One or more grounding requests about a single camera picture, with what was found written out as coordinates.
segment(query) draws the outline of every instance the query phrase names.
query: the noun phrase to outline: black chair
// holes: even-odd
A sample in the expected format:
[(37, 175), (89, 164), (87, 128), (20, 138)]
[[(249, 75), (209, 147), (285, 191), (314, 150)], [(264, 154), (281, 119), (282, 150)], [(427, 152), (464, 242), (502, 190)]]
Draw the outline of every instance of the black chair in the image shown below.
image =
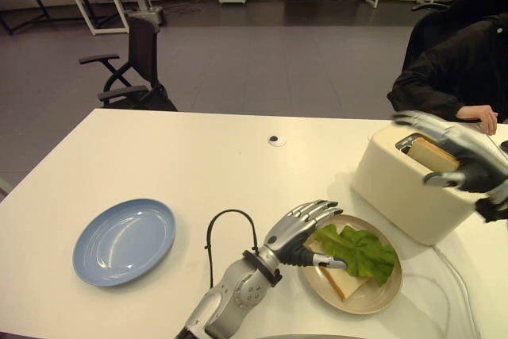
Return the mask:
[[(101, 55), (85, 57), (80, 64), (100, 62), (113, 73), (104, 85), (98, 99), (103, 107), (109, 109), (141, 109), (178, 111), (167, 96), (166, 89), (157, 77), (157, 33), (159, 26), (151, 21), (129, 18), (129, 61), (119, 69), (111, 65), (110, 60), (119, 59), (118, 55)], [(130, 68), (150, 82), (150, 89), (145, 86), (133, 86), (123, 76)], [(120, 80), (126, 87), (111, 90), (111, 86)]]
[(413, 28), (402, 69), (424, 51), (448, 39), (454, 32), (491, 15), (508, 12), (508, 0), (456, 0), (450, 6), (428, 3), (419, 10), (437, 11), (425, 15)]

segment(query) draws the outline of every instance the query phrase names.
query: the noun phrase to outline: bread slice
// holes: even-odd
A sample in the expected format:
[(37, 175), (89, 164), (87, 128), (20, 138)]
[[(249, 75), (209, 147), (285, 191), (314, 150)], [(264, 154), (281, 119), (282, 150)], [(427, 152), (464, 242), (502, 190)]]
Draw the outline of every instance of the bread slice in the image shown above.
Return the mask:
[(425, 138), (416, 139), (407, 155), (431, 171), (455, 171), (459, 167), (453, 156)]
[[(323, 253), (321, 246), (316, 241), (307, 245), (307, 248), (314, 252)], [(343, 301), (347, 300), (355, 293), (355, 291), (357, 291), (370, 279), (367, 277), (353, 277), (344, 269), (330, 269), (323, 267), (320, 267), (320, 269)]]

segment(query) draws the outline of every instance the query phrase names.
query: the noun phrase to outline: person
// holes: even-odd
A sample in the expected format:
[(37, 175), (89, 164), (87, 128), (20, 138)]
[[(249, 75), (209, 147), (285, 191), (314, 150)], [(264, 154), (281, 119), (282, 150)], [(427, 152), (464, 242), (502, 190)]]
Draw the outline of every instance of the person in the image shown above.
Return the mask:
[(508, 117), (508, 13), (486, 17), (423, 52), (387, 97), (396, 111), (482, 122), (495, 134)]

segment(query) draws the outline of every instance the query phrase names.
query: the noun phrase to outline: robotic arm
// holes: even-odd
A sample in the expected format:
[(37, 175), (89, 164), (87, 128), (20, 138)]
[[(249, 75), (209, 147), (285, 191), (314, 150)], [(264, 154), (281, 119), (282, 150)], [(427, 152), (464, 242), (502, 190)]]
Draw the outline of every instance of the robotic arm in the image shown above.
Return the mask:
[[(460, 166), (454, 172), (428, 174), (423, 179), (425, 185), (486, 194), (486, 198), (476, 203), (485, 221), (508, 219), (506, 158), (494, 155), (464, 127), (451, 125), (430, 114), (404, 111), (394, 116), (394, 123), (420, 130), (459, 161)], [(246, 251), (244, 258), (229, 266), (221, 282), (205, 294), (176, 338), (231, 338), (247, 313), (282, 279), (280, 264), (346, 268), (340, 258), (313, 253), (303, 247), (320, 223), (340, 213), (342, 210), (336, 202), (317, 200), (297, 206), (286, 214), (270, 230), (259, 252)]]
[(243, 253), (202, 298), (177, 339), (229, 339), (247, 313), (281, 279), (279, 264), (346, 268), (337, 257), (311, 252), (303, 243), (324, 220), (342, 213), (337, 202), (317, 200), (297, 206), (268, 233), (259, 252)]
[(508, 160), (496, 156), (490, 147), (467, 129), (452, 125), (431, 114), (402, 111), (394, 115), (397, 125), (408, 125), (434, 140), (460, 163), (453, 172), (432, 172), (425, 185), (457, 187), (461, 191), (487, 194), (476, 202), (476, 210), (485, 222), (508, 218)]

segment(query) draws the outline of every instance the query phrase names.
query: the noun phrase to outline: black cable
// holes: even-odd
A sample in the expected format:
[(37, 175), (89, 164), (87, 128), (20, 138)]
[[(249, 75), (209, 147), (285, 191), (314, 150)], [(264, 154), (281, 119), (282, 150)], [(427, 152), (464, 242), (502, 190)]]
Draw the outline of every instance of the black cable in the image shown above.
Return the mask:
[(210, 263), (210, 289), (214, 287), (214, 263), (212, 261), (212, 228), (214, 227), (216, 220), (220, 216), (222, 216), (223, 214), (227, 214), (228, 212), (237, 212), (239, 214), (242, 214), (245, 218), (247, 218), (248, 222), (251, 223), (252, 238), (254, 240), (254, 246), (252, 246), (252, 250), (256, 252), (256, 254), (258, 253), (256, 227), (254, 226), (254, 221), (248, 214), (246, 214), (243, 210), (223, 210), (221, 213), (215, 215), (215, 217), (212, 218), (212, 221), (209, 223), (208, 228), (206, 229), (205, 249), (208, 251), (208, 262)]

